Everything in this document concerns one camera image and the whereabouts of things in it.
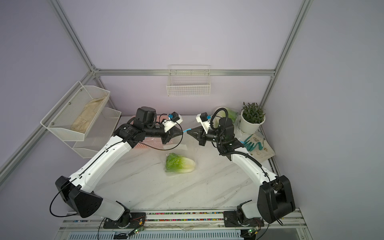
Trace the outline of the clear zip-top bag blue seal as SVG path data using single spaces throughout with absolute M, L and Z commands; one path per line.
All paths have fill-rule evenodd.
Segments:
M 154 148 L 152 146 L 148 146 L 148 148 L 150 148 L 152 150 L 156 150 L 157 153 L 161 154 L 160 159 L 161 159 L 161 162 L 163 164 L 163 169 L 164 169 L 165 175 L 167 177 L 176 177 L 178 175 L 186 175 L 186 174 L 190 174 L 193 172 L 192 171 L 190 173 L 180 174 L 180 173 L 169 173 L 169 172 L 166 172 L 166 170 L 165 170 L 166 158 L 170 153 L 175 153 L 177 155 L 181 155 L 181 156 L 184 156 L 186 158 L 194 160 L 193 154 L 190 152 L 191 148 L 189 148 L 187 146 L 186 133 L 183 133 L 182 136 L 178 136 L 175 139 L 171 139 L 169 143 L 164 145 L 164 147 L 165 147 L 165 149 L 162 150 L 162 149 Z

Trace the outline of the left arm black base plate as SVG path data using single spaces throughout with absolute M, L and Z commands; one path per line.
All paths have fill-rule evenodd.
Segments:
M 144 225 L 146 220 L 146 213 L 144 212 L 130 212 L 122 215 L 117 221 L 106 219 L 103 225 L 104 229 L 136 229 Z

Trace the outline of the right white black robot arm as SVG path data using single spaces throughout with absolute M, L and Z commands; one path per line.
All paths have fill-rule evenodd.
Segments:
M 214 118 L 219 112 L 225 116 L 214 126 Z M 187 134 L 196 139 L 201 146 L 207 142 L 216 144 L 219 154 L 239 166 L 259 188 L 257 201 L 248 201 L 238 206 L 240 224 L 253 218 L 261 218 L 271 224 L 296 210 L 290 180 L 278 176 L 257 161 L 245 145 L 236 138 L 235 127 L 225 108 L 219 108 L 210 116 L 201 113 L 196 116 L 199 127 L 190 129 Z

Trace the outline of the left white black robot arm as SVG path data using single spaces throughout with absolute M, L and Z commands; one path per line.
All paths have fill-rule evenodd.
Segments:
M 141 107 L 134 117 L 119 126 L 106 145 L 82 168 L 70 177 L 59 177 L 55 185 L 63 201 L 82 218 L 100 216 L 122 227 L 132 219 L 131 211 L 118 201 L 110 201 L 95 194 L 94 189 L 108 170 L 145 138 L 159 138 L 167 144 L 182 137 L 183 118 L 173 112 L 164 119 L 156 110 Z

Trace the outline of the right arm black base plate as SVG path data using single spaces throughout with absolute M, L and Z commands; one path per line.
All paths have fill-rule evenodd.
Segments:
M 224 211 L 225 227 L 264 227 L 265 224 L 261 218 L 247 218 L 238 211 Z

